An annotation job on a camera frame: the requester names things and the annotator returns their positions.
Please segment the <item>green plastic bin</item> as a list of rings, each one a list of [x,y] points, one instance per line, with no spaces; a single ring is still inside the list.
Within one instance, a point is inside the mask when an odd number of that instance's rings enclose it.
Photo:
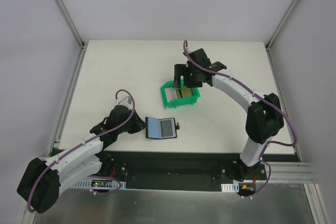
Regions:
[[[160,91],[164,108],[193,105],[200,97],[198,88],[187,88],[183,79],[180,88],[174,88],[173,81],[168,81],[161,86]]]

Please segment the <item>black leather card holder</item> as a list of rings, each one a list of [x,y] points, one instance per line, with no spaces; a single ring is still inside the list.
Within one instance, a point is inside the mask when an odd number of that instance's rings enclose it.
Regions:
[[[145,137],[152,140],[165,140],[177,138],[177,130],[180,129],[180,124],[175,118],[155,119],[146,117],[145,122],[147,128]]]

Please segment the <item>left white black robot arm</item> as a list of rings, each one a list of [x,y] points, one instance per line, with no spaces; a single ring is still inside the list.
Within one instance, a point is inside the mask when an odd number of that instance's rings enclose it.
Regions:
[[[111,170],[111,157],[104,150],[122,133],[134,134],[146,128],[134,105],[117,104],[109,116],[94,126],[74,147],[42,160],[31,160],[17,187],[30,213],[50,209],[59,196],[83,178]]]

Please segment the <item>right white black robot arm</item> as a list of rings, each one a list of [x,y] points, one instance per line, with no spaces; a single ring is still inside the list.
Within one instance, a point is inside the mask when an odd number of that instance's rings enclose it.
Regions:
[[[236,79],[221,62],[211,62],[204,49],[189,51],[184,46],[185,64],[174,66],[173,87],[200,88],[203,84],[214,87],[237,102],[247,113],[245,130],[247,142],[237,162],[227,174],[248,179],[255,173],[266,144],[284,126],[277,95],[260,95]]]

